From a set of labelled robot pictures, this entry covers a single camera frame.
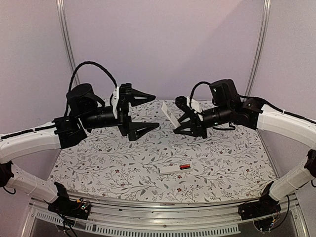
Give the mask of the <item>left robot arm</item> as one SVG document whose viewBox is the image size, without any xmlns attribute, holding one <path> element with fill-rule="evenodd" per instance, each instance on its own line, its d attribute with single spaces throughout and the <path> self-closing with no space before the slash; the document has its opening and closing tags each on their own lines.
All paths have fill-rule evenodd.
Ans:
<svg viewBox="0 0 316 237">
<path fill-rule="evenodd" d="M 87 133 L 97 128 L 118 127 L 122 136 L 136 141 L 158 128 L 158 123 L 133 122 L 129 108 L 155 100 L 150 95 L 123 83 L 113 91 L 111 105 L 95 95 L 88 83 L 71 89 L 67 95 L 70 112 L 41 127 L 1 135 L 0 137 L 0 185 L 21 190 L 28 195 L 53 204 L 62 214 L 70 214 L 73 203 L 66 188 L 57 182 L 40 179 L 13 163 L 13 160 L 47 150 L 63 150 L 78 145 Z"/>
</svg>

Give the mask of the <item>white remote control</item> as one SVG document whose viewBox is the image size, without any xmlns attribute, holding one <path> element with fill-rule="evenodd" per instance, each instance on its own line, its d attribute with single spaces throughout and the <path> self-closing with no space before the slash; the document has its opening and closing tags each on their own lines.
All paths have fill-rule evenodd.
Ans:
<svg viewBox="0 0 316 237">
<path fill-rule="evenodd" d="M 160 176 L 162 176 L 162 175 L 169 175 L 169 174 L 174 174 L 174 173 L 179 173 L 179 172 L 191 171 L 193 169 L 193 167 L 190 165 L 191 166 L 190 170 L 180 170 L 180 166 L 181 165 L 173 165 L 173 166 L 158 168 L 158 173 Z"/>
</svg>

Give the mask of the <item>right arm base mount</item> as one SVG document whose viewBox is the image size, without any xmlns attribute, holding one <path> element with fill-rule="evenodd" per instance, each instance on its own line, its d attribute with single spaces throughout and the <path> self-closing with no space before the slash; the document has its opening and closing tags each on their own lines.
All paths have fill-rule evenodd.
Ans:
<svg viewBox="0 0 316 237">
<path fill-rule="evenodd" d="M 242 220 L 262 217 L 281 211 L 279 201 L 276 201 L 269 196 L 272 184 L 273 181 L 264 188 L 258 201 L 246 201 L 238 206 L 238 213 Z"/>
</svg>

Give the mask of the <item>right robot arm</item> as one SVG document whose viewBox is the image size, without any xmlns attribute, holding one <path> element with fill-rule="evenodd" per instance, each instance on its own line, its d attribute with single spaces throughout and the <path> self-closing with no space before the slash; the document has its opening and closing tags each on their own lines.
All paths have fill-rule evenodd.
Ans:
<svg viewBox="0 0 316 237">
<path fill-rule="evenodd" d="M 309 147 L 307 158 L 281 178 L 268 184 L 260 201 L 255 205 L 259 215 L 266 215 L 286 195 L 301 188 L 316 177 L 316 122 L 315 120 L 282 110 L 260 97 L 239 95 L 232 79 L 221 79 L 209 83 L 213 108 L 202 110 L 193 101 L 194 91 L 189 97 L 178 96 L 175 105 L 183 111 L 174 133 L 207 138 L 207 129 L 219 129 L 228 123 L 235 126 L 273 132 Z"/>
</svg>

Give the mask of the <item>red black battery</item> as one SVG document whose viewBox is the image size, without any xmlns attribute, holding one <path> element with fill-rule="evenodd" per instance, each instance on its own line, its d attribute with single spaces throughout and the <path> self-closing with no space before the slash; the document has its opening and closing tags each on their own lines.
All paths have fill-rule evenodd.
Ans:
<svg viewBox="0 0 316 237">
<path fill-rule="evenodd" d="M 184 164 L 184 165 L 181 165 L 180 168 L 181 167 L 191 167 L 191 166 L 189 164 Z"/>
</svg>

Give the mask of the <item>white remote battery cover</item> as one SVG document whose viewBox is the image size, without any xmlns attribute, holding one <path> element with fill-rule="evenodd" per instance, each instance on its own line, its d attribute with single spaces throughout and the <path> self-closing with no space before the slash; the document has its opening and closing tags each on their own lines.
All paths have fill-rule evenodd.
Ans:
<svg viewBox="0 0 316 237">
<path fill-rule="evenodd" d="M 179 121 L 177 120 L 175 115 L 171 112 L 171 110 L 169 109 L 169 107 L 167 106 L 165 102 L 163 102 L 161 110 L 175 128 L 178 128 L 180 126 Z"/>
</svg>

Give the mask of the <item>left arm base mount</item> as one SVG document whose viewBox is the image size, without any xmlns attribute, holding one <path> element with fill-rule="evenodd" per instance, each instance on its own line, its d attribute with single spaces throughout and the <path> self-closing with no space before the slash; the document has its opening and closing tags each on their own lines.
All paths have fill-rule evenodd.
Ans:
<svg viewBox="0 0 316 237">
<path fill-rule="evenodd" d="M 48 204 L 48 210 L 56 214 L 87 220 L 91 211 L 91 202 L 82 197 L 77 200 L 70 200 L 66 188 L 54 182 L 57 188 L 57 199 Z"/>
</svg>

